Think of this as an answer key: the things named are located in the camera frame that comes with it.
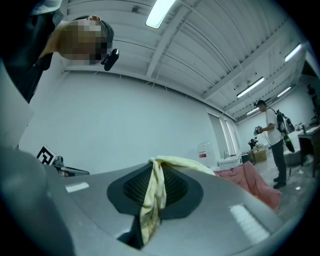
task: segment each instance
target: table surface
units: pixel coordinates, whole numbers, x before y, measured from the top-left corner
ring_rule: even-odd
[[[298,138],[307,138],[310,139],[313,135],[317,134],[320,131],[320,125],[316,127],[309,128],[305,133],[298,134]]]
[[[236,162],[239,158],[241,157],[241,154],[236,154],[233,156],[229,156],[227,158],[222,158],[218,161],[218,164],[227,164],[227,163],[232,163],[232,162]]]

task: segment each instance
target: floor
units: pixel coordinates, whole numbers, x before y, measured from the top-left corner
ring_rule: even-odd
[[[320,176],[316,172],[316,178],[312,177],[312,162],[312,156],[308,156],[303,166],[291,168],[290,176],[289,168],[287,168],[286,186],[279,189],[282,192],[282,199],[279,207],[275,210],[284,222],[303,214],[312,198],[317,187],[317,178]],[[270,186],[276,184],[273,179],[278,177],[278,169],[271,151],[268,152],[267,161],[256,163],[254,167],[266,183]]]

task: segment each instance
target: white t-shirt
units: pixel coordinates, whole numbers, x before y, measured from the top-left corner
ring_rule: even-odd
[[[274,124],[275,126],[273,130],[267,131],[270,145],[273,146],[274,144],[278,143],[281,140],[282,136],[280,131],[278,130],[277,116],[275,112],[270,108],[266,110],[265,121],[266,121],[266,126],[268,126],[269,124]]]

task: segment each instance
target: dark hair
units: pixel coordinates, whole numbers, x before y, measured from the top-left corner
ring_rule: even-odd
[[[87,19],[88,17],[90,16],[80,16],[78,18],[75,18],[74,21]],[[95,48],[95,56],[93,57],[93,59],[90,58],[90,64],[96,64],[99,61],[101,61],[104,58],[104,56],[108,53],[108,49],[112,49],[112,44],[115,35],[113,28],[107,22],[101,20],[101,30],[104,31],[106,38],[102,37],[102,41],[98,43],[99,45],[97,45],[97,47]]]
[[[260,99],[257,103],[256,103],[256,106],[261,106],[261,105],[264,105],[264,106],[266,106],[267,104],[265,103],[265,101],[264,100],[262,100],[262,99]]]

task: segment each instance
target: white sticker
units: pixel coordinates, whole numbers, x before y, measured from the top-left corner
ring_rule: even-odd
[[[89,188],[89,184],[86,182],[81,182],[81,183],[76,183],[76,184],[71,184],[71,185],[66,185],[65,189],[68,191],[68,193],[76,192],[79,190],[84,190],[86,188]]]
[[[255,219],[244,205],[234,205],[230,207],[230,212],[253,245],[270,236],[270,233]]]

